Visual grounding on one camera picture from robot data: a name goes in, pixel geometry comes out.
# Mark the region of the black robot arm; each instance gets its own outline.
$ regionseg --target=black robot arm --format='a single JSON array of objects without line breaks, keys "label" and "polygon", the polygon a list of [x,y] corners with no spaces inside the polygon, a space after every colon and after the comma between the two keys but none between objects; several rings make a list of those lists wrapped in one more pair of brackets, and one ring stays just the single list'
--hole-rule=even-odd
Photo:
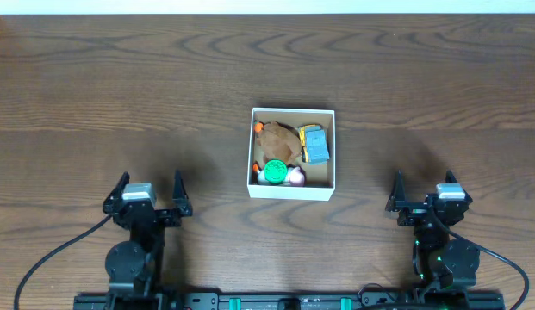
[{"label": "black robot arm", "polygon": [[155,210],[156,194],[150,183],[129,183],[125,172],[106,198],[103,212],[114,223],[130,231],[129,241],[115,245],[108,253],[105,268],[110,276],[105,308],[126,309],[139,304],[166,308],[171,297],[160,286],[164,230],[181,226],[181,218],[192,215],[181,173],[176,171],[174,208]]},{"label": "black robot arm", "polygon": [[400,212],[399,226],[413,226],[414,267],[421,282],[407,290],[373,287],[359,293],[312,294],[221,294],[220,292],[181,294],[160,285],[164,229],[180,226],[181,218],[192,215],[192,206],[183,180],[175,175],[175,207],[154,210],[156,196],[150,183],[129,183],[124,173],[107,197],[103,211],[114,222],[130,230],[130,240],[110,250],[106,269],[110,276],[106,294],[80,294],[74,299],[75,310],[354,310],[354,309],[504,309],[501,294],[467,291],[476,283],[479,251],[468,242],[449,240],[438,229],[427,211],[437,210],[447,225],[463,218],[472,202],[449,171],[446,183],[438,185],[436,194],[424,202],[410,202],[405,197],[401,173],[386,209]]}]

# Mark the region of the white box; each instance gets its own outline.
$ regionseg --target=white box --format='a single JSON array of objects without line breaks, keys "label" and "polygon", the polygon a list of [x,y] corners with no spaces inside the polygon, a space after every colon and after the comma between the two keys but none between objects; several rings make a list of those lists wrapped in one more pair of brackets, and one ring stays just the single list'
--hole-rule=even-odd
[{"label": "white box", "polygon": [[[256,144],[253,124],[277,121],[298,128],[307,124],[320,124],[327,133],[327,164],[300,163],[306,173],[305,187],[264,186],[252,184],[252,165],[263,157],[263,151]],[[248,193],[251,198],[276,198],[327,201],[336,188],[336,125],[334,111],[298,108],[253,108],[250,122],[250,145],[248,147]]]}]

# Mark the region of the green lid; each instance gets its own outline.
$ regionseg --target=green lid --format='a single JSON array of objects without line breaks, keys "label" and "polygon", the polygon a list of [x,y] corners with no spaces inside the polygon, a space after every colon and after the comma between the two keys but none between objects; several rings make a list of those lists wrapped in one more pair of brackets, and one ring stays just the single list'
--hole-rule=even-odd
[{"label": "green lid", "polygon": [[280,183],[284,181],[288,168],[282,160],[273,159],[265,164],[265,179],[270,183]]}]

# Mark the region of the blue toy car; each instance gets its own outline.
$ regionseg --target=blue toy car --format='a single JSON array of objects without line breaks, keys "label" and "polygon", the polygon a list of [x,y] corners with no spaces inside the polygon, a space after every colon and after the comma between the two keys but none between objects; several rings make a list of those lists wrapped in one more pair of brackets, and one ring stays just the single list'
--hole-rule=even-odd
[{"label": "blue toy car", "polygon": [[319,125],[306,125],[299,128],[304,163],[323,164],[328,155],[327,136]]}]

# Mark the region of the brown plush toy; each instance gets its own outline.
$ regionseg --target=brown plush toy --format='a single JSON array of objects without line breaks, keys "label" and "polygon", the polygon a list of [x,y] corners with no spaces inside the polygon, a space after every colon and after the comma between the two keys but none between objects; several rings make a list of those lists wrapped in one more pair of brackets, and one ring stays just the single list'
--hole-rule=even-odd
[{"label": "brown plush toy", "polygon": [[294,163],[302,154],[300,138],[290,130],[281,127],[276,121],[267,124],[257,123],[254,131],[258,134],[256,141],[269,160],[279,159],[286,165]]}]

